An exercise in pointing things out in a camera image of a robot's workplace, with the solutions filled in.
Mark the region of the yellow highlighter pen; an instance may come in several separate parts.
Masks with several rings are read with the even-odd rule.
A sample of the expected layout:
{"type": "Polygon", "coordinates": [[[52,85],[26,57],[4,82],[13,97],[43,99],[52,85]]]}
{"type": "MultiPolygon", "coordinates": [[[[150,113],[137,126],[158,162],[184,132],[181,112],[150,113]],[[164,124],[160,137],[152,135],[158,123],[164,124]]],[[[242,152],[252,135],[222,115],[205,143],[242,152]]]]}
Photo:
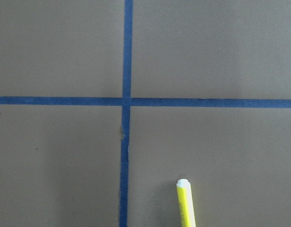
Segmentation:
{"type": "Polygon", "coordinates": [[[191,184],[188,179],[176,183],[182,227],[196,227],[191,184]]]}

